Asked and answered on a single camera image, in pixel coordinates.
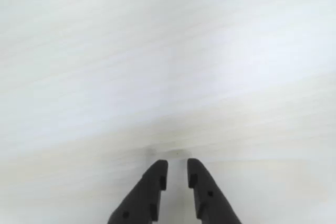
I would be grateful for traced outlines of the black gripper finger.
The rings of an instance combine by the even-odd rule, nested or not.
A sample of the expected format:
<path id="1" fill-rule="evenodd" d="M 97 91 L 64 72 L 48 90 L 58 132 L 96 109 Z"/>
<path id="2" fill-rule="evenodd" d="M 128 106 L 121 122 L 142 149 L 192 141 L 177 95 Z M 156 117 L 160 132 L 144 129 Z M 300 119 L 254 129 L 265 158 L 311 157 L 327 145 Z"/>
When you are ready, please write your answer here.
<path id="1" fill-rule="evenodd" d="M 188 187 L 194 193 L 197 219 L 209 224 L 241 224 L 225 195 L 200 160 L 187 160 L 187 174 Z"/>
<path id="2" fill-rule="evenodd" d="M 168 161 L 159 159 L 142 175 L 111 214 L 108 224 L 157 222 L 161 192 L 166 190 Z"/>

